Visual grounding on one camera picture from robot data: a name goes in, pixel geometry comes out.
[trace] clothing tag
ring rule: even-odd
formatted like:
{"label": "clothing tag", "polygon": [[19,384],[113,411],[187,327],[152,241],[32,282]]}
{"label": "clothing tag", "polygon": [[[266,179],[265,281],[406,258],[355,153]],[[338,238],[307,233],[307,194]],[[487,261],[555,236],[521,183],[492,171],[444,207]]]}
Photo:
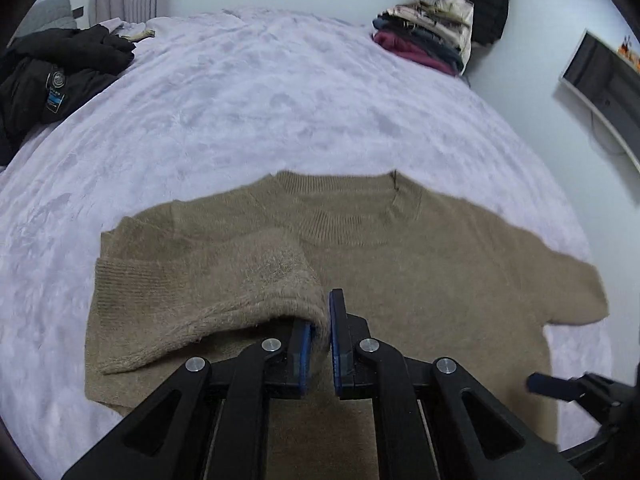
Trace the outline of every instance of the clothing tag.
{"label": "clothing tag", "polygon": [[56,70],[49,73],[47,76],[47,89],[49,89],[49,95],[47,96],[47,108],[53,113],[57,114],[62,104],[62,99],[65,98],[65,94],[59,89],[66,83],[65,73],[62,70]]}

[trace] silver screw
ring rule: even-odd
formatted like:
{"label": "silver screw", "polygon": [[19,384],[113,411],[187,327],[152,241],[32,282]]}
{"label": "silver screw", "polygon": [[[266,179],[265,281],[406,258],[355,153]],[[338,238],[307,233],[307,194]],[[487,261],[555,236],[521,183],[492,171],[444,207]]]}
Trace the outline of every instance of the silver screw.
{"label": "silver screw", "polygon": [[275,352],[276,350],[279,350],[281,346],[282,343],[280,342],[280,340],[274,337],[265,339],[262,342],[262,349],[266,350],[267,352]]}
{"label": "silver screw", "polygon": [[360,342],[360,348],[362,348],[365,352],[375,352],[378,348],[380,348],[380,343],[377,339],[367,337]]}
{"label": "silver screw", "polygon": [[436,363],[436,368],[440,370],[443,374],[452,374],[456,371],[458,366],[453,359],[449,359],[448,357],[443,357],[442,359],[438,359]]}
{"label": "silver screw", "polygon": [[199,372],[204,368],[204,365],[205,363],[202,357],[192,357],[184,364],[190,372]]}

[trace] television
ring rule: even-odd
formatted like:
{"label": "television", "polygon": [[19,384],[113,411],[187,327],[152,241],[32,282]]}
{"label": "television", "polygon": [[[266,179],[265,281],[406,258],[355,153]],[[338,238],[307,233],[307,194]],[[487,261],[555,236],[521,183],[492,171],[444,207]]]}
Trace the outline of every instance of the television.
{"label": "television", "polygon": [[640,73],[585,31],[560,81],[591,108],[640,171]]}

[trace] gray pillow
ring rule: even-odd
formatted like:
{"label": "gray pillow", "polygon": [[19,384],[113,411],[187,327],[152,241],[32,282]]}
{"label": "gray pillow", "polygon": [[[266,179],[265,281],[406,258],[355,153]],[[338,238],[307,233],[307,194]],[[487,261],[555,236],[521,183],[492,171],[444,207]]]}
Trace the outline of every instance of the gray pillow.
{"label": "gray pillow", "polygon": [[47,28],[78,28],[69,0],[43,0],[35,4],[20,22],[15,37]]}

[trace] triangular cutout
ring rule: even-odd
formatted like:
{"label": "triangular cutout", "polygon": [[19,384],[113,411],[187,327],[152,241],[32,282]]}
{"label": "triangular cutout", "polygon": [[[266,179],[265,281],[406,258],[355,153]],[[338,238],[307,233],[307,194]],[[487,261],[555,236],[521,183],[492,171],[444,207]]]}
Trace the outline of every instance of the triangular cutout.
{"label": "triangular cutout", "polygon": [[173,390],[122,439],[122,443],[147,456],[155,455],[166,439],[182,394]]}
{"label": "triangular cutout", "polygon": [[472,391],[462,392],[462,403],[487,460],[498,460],[524,446],[524,439],[485,406]]}

